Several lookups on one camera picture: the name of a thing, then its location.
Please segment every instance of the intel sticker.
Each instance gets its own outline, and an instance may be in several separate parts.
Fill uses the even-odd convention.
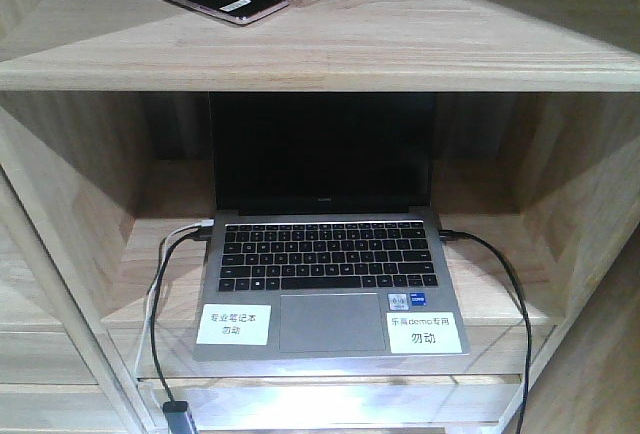
[[[409,303],[406,294],[387,294],[391,311],[408,311]]]
[[[411,293],[411,305],[412,306],[426,306],[427,305],[427,296],[424,295],[424,292],[412,292]]]

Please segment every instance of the wooden drawer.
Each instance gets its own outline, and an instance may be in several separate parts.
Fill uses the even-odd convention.
[[[125,433],[97,386],[0,384],[0,432]]]
[[[64,332],[0,332],[0,383],[96,384]]]

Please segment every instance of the white cable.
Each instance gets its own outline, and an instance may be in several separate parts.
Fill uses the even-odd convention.
[[[203,219],[200,222],[195,222],[193,224],[189,224],[188,226],[182,226],[178,229],[171,231],[164,239],[162,239],[160,244],[160,259],[158,261],[158,268],[156,270],[156,275],[147,291],[147,295],[144,299],[144,323],[142,324],[142,330],[140,332],[140,342],[138,343],[138,352],[136,353],[136,362],[133,365],[133,375],[138,377],[138,369],[140,367],[140,362],[142,359],[142,351],[144,348],[144,340],[147,337],[149,332],[149,326],[151,321],[151,299],[155,295],[155,291],[158,287],[158,273],[160,272],[160,267],[164,264],[165,259],[167,257],[167,246],[169,245],[169,240],[171,237],[179,234],[183,231],[188,231],[189,229],[199,229],[202,227],[213,227],[214,220],[213,219]]]

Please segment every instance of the charging cable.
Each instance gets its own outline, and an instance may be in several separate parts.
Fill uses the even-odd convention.
[[[520,313],[522,314],[522,318],[524,319],[524,325],[527,330],[527,354],[525,356],[525,361],[524,361],[522,404],[520,405],[520,416],[518,417],[518,425],[516,427],[516,434],[520,434],[520,432],[522,431],[522,423],[524,422],[524,412],[527,408],[527,398],[529,397],[529,372],[531,370],[531,350],[532,350],[532,343],[533,343],[533,335],[531,332],[532,331],[531,321],[529,319],[529,313],[527,312],[527,306],[524,303],[524,292],[522,290],[522,284],[520,282],[520,279],[518,279],[518,276],[516,275],[516,272],[513,266],[511,266],[511,264],[504,257],[504,255],[502,255],[502,253],[498,251],[498,249],[493,247],[484,239],[481,239],[478,236],[474,236],[473,234],[469,234],[468,232],[453,231],[451,229],[441,229],[440,231],[438,231],[438,233],[440,234],[440,240],[442,240],[443,242],[469,239],[489,249],[498,258],[498,260],[500,261],[500,264],[502,264],[502,267],[504,268],[507,275],[509,276],[509,280],[511,281],[511,284],[513,284],[513,289],[515,290],[516,297],[518,298]]]

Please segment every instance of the black cable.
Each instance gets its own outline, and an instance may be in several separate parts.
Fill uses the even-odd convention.
[[[516,434],[520,434],[522,430],[522,424],[524,422],[524,413],[527,408],[527,399],[529,397],[529,371],[531,370],[531,350],[533,344],[533,334],[531,329],[531,321],[529,319],[529,313],[527,312],[527,306],[524,303],[524,292],[522,290],[522,285],[518,276],[513,269],[513,266],[509,263],[509,261],[502,255],[498,249],[493,247],[484,239],[479,238],[478,236],[474,236],[473,234],[469,234],[468,232],[462,231],[453,231],[451,229],[441,229],[438,231],[440,234],[440,239],[442,241],[456,241],[458,239],[470,239],[479,244],[482,244],[484,247],[489,249],[500,261],[502,267],[506,271],[509,279],[511,280],[511,284],[513,284],[513,289],[516,292],[516,297],[518,298],[518,304],[520,304],[520,312],[522,313],[522,318],[524,319],[524,325],[527,330],[527,355],[524,361],[524,382],[523,382],[523,391],[522,391],[522,404],[520,405],[520,416],[518,418],[518,425],[516,427]]]
[[[158,272],[156,275],[156,279],[157,279],[157,281],[155,281],[156,291],[153,296],[153,307],[151,308],[151,316],[149,317],[149,333],[151,337],[151,354],[153,355],[153,364],[156,366],[156,372],[158,373],[160,382],[162,383],[162,386],[164,387],[164,390],[166,391],[167,396],[169,396],[169,400],[171,401],[172,404],[176,403],[176,399],[175,397],[173,397],[173,393],[171,392],[171,389],[169,388],[169,385],[167,384],[167,381],[164,378],[164,375],[162,374],[162,369],[160,368],[160,362],[158,361],[158,353],[156,351],[155,324],[156,324],[156,313],[158,310],[158,301],[160,300],[160,288],[162,286],[162,278],[164,277],[164,273],[167,269],[167,264],[169,263],[171,254],[173,254],[173,251],[176,249],[176,247],[178,247],[179,244],[181,244],[183,241],[186,241],[187,239],[199,240],[198,232],[191,232],[189,234],[185,234],[180,239],[178,239],[173,244],[171,244],[171,247],[167,249],[167,254],[164,257],[164,261],[162,262],[162,265],[158,268]]]

